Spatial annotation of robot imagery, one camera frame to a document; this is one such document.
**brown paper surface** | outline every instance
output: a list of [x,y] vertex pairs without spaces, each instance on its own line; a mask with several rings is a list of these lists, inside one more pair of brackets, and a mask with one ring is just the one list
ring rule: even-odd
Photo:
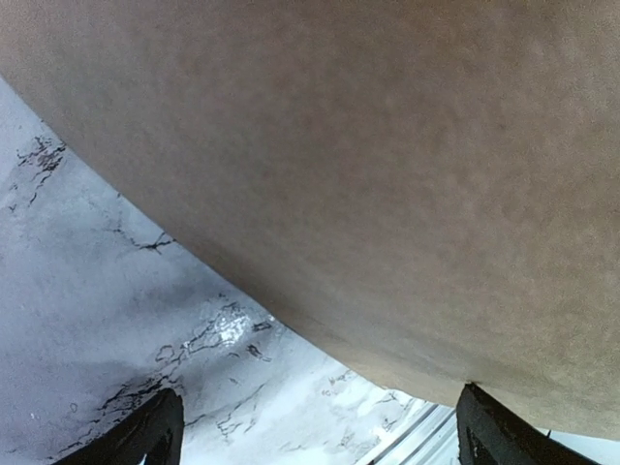
[[620,439],[615,2],[0,2],[88,164],[382,386]]

